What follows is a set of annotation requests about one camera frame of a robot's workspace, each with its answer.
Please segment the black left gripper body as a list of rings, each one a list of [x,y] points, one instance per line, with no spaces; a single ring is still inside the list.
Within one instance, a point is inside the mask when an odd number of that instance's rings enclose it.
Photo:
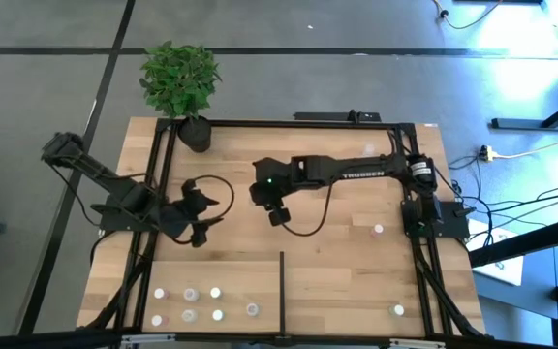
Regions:
[[[189,224],[207,209],[207,198],[196,186],[194,179],[187,179],[181,186],[182,198],[160,207],[160,230],[170,238],[179,238]]]

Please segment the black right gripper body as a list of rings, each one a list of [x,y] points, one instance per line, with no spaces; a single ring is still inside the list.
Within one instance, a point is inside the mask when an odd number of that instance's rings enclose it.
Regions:
[[[282,206],[282,199],[304,186],[303,169],[298,165],[300,157],[292,157],[288,163],[265,157],[255,161],[255,182],[249,187],[251,199],[256,206],[270,208]]]

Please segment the light wooden shelf board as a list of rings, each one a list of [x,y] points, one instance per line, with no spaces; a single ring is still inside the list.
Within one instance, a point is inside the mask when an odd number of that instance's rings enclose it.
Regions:
[[[213,299],[210,290],[219,287],[220,299]],[[170,294],[166,299],[154,298],[156,288]],[[197,301],[186,301],[183,291],[195,288]],[[169,261],[153,264],[149,282],[142,329],[146,332],[176,333],[275,333],[279,331],[279,262],[273,261]],[[249,303],[260,308],[257,317],[247,314]],[[181,314],[195,309],[198,319],[186,323]],[[224,312],[222,321],[214,321],[212,313]],[[151,318],[165,315],[169,323],[153,327]]]

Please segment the black plant pot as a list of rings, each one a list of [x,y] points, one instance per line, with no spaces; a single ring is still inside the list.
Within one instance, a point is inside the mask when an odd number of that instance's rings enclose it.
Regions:
[[[203,116],[185,118],[178,126],[177,135],[197,153],[206,152],[211,146],[211,124]]]

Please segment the black flat bar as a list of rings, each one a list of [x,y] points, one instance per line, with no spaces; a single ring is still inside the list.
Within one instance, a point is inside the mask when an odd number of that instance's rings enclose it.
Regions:
[[[352,123],[361,122],[381,122],[382,118],[377,112],[371,111],[355,111],[346,112],[296,112],[295,120],[304,121],[346,121]]]

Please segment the black divider bar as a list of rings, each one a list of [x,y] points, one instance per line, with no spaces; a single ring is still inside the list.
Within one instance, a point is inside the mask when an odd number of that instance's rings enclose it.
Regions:
[[[279,336],[286,336],[285,252],[279,253]]]

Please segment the green artificial plant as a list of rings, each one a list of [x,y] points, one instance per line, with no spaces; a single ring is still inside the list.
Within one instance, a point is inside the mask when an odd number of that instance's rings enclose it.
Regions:
[[[210,108],[209,98],[221,81],[211,50],[203,46],[175,47],[172,41],[145,50],[139,85],[145,104],[168,118],[199,119]]]

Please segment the white paper box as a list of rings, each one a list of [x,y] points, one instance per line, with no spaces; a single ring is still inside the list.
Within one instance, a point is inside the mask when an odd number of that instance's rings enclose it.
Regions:
[[[469,219],[469,239],[466,247],[469,251],[484,247],[487,234],[482,232],[487,229],[487,224],[480,221]],[[492,231],[493,242],[501,242],[508,238],[516,237],[516,233],[509,232],[503,228],[496,228]],[[495,262],[481,267],[473,268],[473,271],[480,275],[497,279],[512,286],[519,287],[522,280],[524,257],[514,257],[508,260]]]

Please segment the black diagonal beam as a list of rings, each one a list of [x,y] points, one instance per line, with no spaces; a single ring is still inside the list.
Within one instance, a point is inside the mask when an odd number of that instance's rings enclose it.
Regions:
[[[477,268],[555,246],[558,246],[558,222],[471,251],[469,259],[471,267]]]

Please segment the black desk leg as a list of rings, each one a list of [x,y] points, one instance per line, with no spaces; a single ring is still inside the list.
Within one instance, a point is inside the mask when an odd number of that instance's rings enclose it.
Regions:
[[[493,129],[516,131],[556,131],[558,132],[558,111],[544,120],[518,119],[518,118],[493,118]]]

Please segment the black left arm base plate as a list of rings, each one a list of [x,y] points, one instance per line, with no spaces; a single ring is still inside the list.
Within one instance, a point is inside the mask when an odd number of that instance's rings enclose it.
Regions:
[[[103,230],[147,232],[159,229],[159,207],[164,203],[152,193],[124,198],[109,195],[104,204],[92,204],[90,208],[101,216],[99,226]]]

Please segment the silver frame bracket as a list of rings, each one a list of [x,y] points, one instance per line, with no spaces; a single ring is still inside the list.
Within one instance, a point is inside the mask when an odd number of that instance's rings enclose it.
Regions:
[[[445,342],[409,338],[391,338],[388,349],[447,349]]]
[[[143,333],[143,334],[127,334],[121,337],[123,345],[141,345],[146,343],[161,343],[176,341],[175,333]]]

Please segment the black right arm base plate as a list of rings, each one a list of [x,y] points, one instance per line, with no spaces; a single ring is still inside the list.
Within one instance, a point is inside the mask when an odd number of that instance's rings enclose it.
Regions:
[[[438,209],[426,213],[418,201],[400,205],[404,231],[410,238],[467,238],[468,220],[461,216],[460,202],[439,202]]]

